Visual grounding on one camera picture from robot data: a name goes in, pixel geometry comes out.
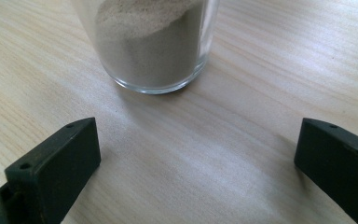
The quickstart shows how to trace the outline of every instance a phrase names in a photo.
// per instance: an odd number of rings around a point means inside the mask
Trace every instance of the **table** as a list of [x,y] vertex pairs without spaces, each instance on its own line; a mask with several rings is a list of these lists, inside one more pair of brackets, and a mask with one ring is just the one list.
[[70,1],[0,0],[4,169],[95,117],[101,167],[63,223],[353,223],[293,158],[304,117],[358,134],[358,1],[224,0],[188,87],[108,76]]

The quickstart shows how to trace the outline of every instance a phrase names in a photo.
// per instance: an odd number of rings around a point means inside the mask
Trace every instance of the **light wood surface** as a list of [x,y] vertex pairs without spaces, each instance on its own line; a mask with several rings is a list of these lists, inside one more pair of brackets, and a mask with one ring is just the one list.
[[188,87],[119,87],[69,0],[0,0],[4,169],[95,117],[103,161],[63,223],[353,223],[293,163],[304,117],[358,134],[358,1],[222,0]]

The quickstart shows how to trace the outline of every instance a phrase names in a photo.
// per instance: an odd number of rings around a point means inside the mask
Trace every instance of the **black object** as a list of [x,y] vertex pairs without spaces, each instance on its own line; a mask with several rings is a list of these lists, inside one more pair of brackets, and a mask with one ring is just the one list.
[[0,224],[61,223],[100,162],[94,118],[62,127],[6,168]]
[[295,164],[358,223],[358,136],[303,119]]

